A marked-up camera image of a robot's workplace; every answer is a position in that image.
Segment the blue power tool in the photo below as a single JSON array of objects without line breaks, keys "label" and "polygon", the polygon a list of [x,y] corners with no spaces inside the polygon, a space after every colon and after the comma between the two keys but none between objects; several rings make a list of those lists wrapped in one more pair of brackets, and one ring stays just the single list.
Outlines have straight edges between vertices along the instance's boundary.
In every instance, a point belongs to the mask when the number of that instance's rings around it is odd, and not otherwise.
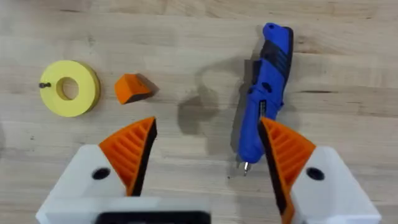
[{"label": "blue power tool", "polygon": [[293,30],[267,23],[262,33],[266,41],[260,59],[254,62],[252,86],[246,97],[239,138],[238,154],[245,162],[244,175],[250,164],[257,163],[264,154],[257,124],[261,116],[276,119],[283,106],[284,89],[292,64]]}]

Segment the orange gripper pad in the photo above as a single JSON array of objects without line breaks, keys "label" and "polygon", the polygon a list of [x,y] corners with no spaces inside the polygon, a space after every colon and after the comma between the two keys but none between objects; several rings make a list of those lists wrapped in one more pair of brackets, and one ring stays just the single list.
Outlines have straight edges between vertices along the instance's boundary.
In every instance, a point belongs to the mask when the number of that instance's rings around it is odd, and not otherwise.
[{"label": "orange gripper pad", "polygon": [[120,104],[139,100],[151,90],[135,74],[124,74],[115,84],[114,90]]},{"label": "orange gripper pad", "polygon": [[258,129],[282,223],[291,223],[294,206],[290,190],[316,146],[299,133],[268,118],[261,118]]},{"label": "orange gripper pad", "polygon": [[141,194],[150,149],[156,135],[156,120],[150,117],[120,129],[99,144],[126,186],[127,196]]}]

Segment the wooden table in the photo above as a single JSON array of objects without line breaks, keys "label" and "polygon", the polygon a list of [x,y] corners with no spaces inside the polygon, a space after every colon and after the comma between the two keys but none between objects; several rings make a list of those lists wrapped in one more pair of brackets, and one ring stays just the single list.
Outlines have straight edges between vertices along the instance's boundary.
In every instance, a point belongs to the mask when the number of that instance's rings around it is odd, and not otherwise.
[{"label": "wooden table", "polygon": [[[278,223],[265,160],[235,169],[249,60],[266,22],[295,48],[278,120],[334,147],[383,215],[398,223],[398,2],[394,0],[0,1],[0,222],[34,214],[83,144],[156,116],[144,195],[208,197],[214,223]],[[42,103],[44,68],[90,65],[101,99],[76,118]],[[113,85],[141,73],[159,91],[120,105]]]}]

